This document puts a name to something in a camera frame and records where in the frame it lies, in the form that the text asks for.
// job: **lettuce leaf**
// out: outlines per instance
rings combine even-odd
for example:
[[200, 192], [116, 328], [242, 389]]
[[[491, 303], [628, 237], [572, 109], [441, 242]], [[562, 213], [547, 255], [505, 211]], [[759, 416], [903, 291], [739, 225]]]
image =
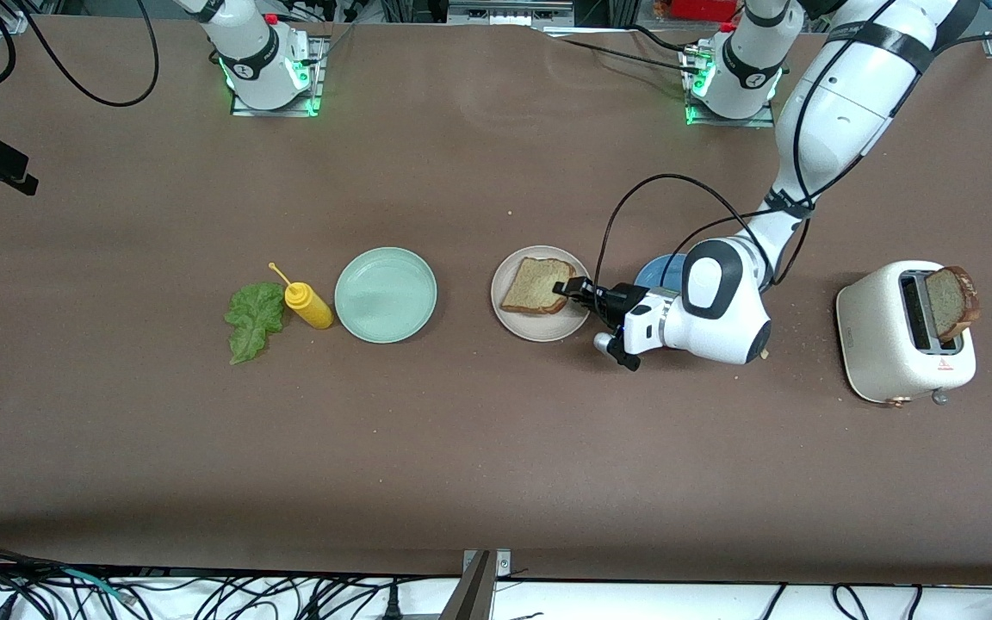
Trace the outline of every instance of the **lettuce leaf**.
[[232, 295], [224, 315], [224, 321], [236, 328], [228, 338], [229, 364], [252, 360], [267, 345], [267, 333], [282, 331], [283, 291], [279, 283], [260, 282]]

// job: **plate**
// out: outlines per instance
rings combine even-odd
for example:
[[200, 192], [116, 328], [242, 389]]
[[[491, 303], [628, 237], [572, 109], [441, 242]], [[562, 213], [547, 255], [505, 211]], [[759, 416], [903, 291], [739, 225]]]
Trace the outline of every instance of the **plate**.
[[[658, 256], [649, 263], [642, 267], [641, 271], [637, 272], [637, 278], [634, 279], [634, 284], [639, 287], [659, 287], [660, 286], [660, 273], [665, 270], [665, 263], [668, 263], [669, 256], [672, 254], [666, 254], [665, 256]], [[668, 266], [668, 275], [665, 276], [665, 288], [674, 290], [676, 293], [680, 291], [682, 283], [684, 283], [684, 257], [685, 254], [677, 254], [676, 258], [673, 259], [673, 263]]]
[[504, 327], [517, 337], [534, 342], [554, 342], [572, 335], [580, 326], [587, 321], [587, 307], [582, 307], [571, 299], [566, 305], [554, 314], [522, 314], [508, 313], [500, 310], [500, 302], [504, 301], [508, 289], [511, 289], [515, 280], [516, 272], [519, 271], [519, 263], [524, 258], [556, 258], [571, 264], [576, 270], [576, 275], [587, 276], [584, 264], [576, 260], [574, 255], [567, 251], [548, 245], [535, 245], [524, 247], [523, 250], [513, 252], [511, 256], [504, 259], [503, 263], [496, 268], [496, 275], [493, 276], [492, 299], [493, 310], [496, 311], [496, 318]]
[[366, 342], [405, 340], [434, 313], [434, 272], [416, 252], [379, 247], [363, 252], [335, 282], [335, 314]]

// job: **white toaster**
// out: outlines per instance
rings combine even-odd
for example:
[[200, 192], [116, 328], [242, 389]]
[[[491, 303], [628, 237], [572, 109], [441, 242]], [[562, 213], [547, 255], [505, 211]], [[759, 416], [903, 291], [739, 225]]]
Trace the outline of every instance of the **white toaster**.
[[944, 405], [948, 389], [975, 376], [971, 331], [950, 342], [936, 335], [925, 277], [941, 267], [899, 260], [837, 294], [844, 370], [859, 396], [900, 406], [928, 395]]

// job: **blue bowl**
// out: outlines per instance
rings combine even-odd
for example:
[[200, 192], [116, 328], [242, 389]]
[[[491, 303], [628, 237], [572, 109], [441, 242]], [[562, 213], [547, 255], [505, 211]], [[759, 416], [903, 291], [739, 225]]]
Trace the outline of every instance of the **blue bowl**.
[[[670, 254], [665, 256], [658, 256], [649, 263], [646, 263], [645, 267], [642, 267], [641, 271], [638, 271], [637, 278], [634, 279], [634, 284], [639, 287], [659, 287], [660, 286], [660, 274], [665, 270], [665, 263], [668, 263]], [[685, 254], [677, 254], [676, 258], [673, 259], [673, 263], [668, 266], [668, 274], [665, 274], [665, 288], [671, 289], [678, 293], [680, 291], [680, 285], [684, 282], [684, 257]]]

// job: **toast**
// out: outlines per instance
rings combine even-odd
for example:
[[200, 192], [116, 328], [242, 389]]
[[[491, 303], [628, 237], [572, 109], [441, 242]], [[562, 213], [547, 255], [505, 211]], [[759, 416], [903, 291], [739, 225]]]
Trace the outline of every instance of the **toast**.
[[519, 263], [515, 280], [507, 289], [500, 309], [508, 313], [556, 314], [568, 298], [554, 293], [556, 282], [565, 282], [576, 275], [570, 263], [556, 258], [524, 258]]
[[945, 267], [925, 278], [936, 334], [948, 342], [981, 315], [975, 283], [962, 267]]

